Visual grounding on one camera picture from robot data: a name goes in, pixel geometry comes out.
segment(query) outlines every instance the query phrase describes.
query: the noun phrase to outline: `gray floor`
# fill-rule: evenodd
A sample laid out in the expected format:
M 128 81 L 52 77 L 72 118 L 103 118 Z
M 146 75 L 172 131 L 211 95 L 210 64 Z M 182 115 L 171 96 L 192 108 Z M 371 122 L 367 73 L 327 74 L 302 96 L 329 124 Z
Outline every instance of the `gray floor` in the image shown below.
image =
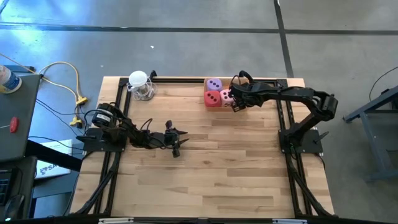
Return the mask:
M 286 29 L 394 30 L 398 3 L 388 0 L 280 0 Z M 219 27 L 277 29 L 271 0 L 10 0 L 1 22 L 136 27 Z M 398 180 L 365 183 L 375 171 L 360 121 L 345 124 L 343 115 L 368 102 L 373 82 L 397 66 L 397 35 L 287 35 L 294 76 L 307 86 L 334 93 L 339 100 L 333 121 L 318 126 L 333 206 L 345 218 L 398 222 Z M 246 70 L 255 77 L 286 77 L 278 34 L 165 32 L 67 32 L 0 30 L 1 52 L 41 68 L 63 60 L 80 71 L 81 89 L 95 107 L 102 77 L 157 70 L 165 76 L 231 76 Z M 10 64 L 3 58 L 0 63 Z M 47 76 L 70 87 L 73 71 L 63 65 Z M 373 91 L 396 85 L 390 74 Z M 38 98 L 56 110 L 73 110 L 73 96 L 43 83 Z M 72 117 L 64 117 L 69 122 Z M 58 140 L 74 134 L 37 105 L 31 134 Z M 43 213 L 39 216 L 53 215 Z

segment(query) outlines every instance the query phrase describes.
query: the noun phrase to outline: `red dice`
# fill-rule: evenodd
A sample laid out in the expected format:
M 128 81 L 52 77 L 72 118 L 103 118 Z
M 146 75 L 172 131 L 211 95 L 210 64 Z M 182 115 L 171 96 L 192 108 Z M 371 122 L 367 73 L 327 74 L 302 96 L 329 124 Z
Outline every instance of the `red dice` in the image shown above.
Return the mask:
M 216 90 L 205 92 L 205 105 L 207 107 L 220 107 L 221 106 L 220 93 Z

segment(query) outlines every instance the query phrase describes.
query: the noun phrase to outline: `wooden table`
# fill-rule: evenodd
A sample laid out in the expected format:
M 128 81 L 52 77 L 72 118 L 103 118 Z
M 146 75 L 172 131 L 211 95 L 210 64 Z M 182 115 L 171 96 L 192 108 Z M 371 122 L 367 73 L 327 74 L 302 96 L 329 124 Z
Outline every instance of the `wooden table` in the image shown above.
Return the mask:
M 115 100 L 119 78 L 104 77 L 99 103 Z M 287 81 L 289 86 L 304 86 L 301 78 Z M 171 119 L 177 129 L 188 131 L 182 139 L 190 140 L 182 145 L 178 158 L 172 157 L 171 150 L 137 149 L 128 144 L 121 158 L 112 216 L 294 216 L 285 158 L 277 137 L 280 127 L 276 101 L 238 113 L 209 112 L 203 102 L 203 84 L 157 86 L 158 92 L 151 101 L 132 99 L 129 109 L 132 122 L 139 127 L 153 118 L 150 130 L 164 132 L 165 122 Z M 296 121 L 308 115 L 303 104 L 292 102 L 292 106 Z M 97 187 L 103 157 L 103 152 L 94 152 L 83 161 L 71 212 L 81 208 Z M 308 187 L 323 207 L 333 213 L 320 159 L 309 154 L 302 157 Z M 300 190 L 298 197 L 305 212 Z

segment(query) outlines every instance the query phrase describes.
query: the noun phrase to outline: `metal stand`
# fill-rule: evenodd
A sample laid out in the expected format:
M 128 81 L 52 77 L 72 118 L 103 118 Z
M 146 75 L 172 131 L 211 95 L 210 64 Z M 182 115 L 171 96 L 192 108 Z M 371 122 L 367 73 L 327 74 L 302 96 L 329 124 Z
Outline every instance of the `metal stand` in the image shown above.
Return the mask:
M 377 173 L 371 174 L 365 178 L 365 180 L 368 182 L 388 179 L 391 177 L 398 177 L 398 170 L 394 169 L 391 163 L 390 156 L 386 151 L 386 149 L 382 149 L 377 146 L 378 138 L 376 137 L 374 131 L 372 130 L 368 116 L 368 114 L 371 113 L 378 113 L 378 114 L 396 113 L 396 111 L 392 110 L 376 110 L 376 109 L 380 108 L 386 103 L 391 102 L 393 99 L 397 97 L 398 97 L 398 86 L 383 93 L 376 99 L 370 101 L 369 103 L 365 104 L 364 106 L 360 107 L 356 111 L 350 113 L 349 115 L 343 118 L 343 120 L 346 123 L 352 122 L 352 120 L 354 120 L 355 118 L 361 118 L 363 128 L 365 130 L 366 136 L 368 137 L 372 154 L 376 159 L 376 165 L 378 169 Z

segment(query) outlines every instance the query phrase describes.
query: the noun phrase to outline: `dice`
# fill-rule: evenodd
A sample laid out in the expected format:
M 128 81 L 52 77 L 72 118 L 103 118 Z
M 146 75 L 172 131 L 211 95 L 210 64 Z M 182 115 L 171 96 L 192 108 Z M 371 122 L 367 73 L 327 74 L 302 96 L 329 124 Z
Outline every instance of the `dice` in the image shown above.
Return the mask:
M 205 92 L 205 105 L 207 107 L 220 107 L 221 106 L 220 93 L 216 90 Z
M 234 99 L 229 97 L 229 91 L 229 89 L 226 89 L 220 92 L 221 106 L 229 107 L 234 102 Z
M 223 90 L 223 84 L 221 83 L 221 80 L 219 78 L 211 78 L 211 79 L 207 80 L 206 86 L 207 86 L 207 91 Z

